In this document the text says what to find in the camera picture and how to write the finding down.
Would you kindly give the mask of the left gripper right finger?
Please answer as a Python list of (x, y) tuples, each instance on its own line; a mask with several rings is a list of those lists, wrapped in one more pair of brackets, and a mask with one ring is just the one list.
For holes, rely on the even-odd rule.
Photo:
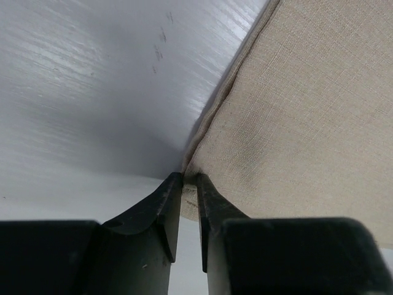
[(210, 294), (391, 294), (373, 239), (351, 218), (252, 219), (196, 178)]

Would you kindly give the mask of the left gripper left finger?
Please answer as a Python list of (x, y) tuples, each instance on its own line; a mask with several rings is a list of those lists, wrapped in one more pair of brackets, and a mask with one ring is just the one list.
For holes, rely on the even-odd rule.
[(170, 174), (146, 198), (100, 224), (3, 221), (2, 294), (166, 294), (183, 187)]

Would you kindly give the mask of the beige cloth napkin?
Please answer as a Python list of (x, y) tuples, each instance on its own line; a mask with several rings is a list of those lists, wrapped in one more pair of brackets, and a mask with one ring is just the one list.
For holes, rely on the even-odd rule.
[(270, 1), (182, 167), (255, 218), (345, 216), (392, 247), (392, 2)]

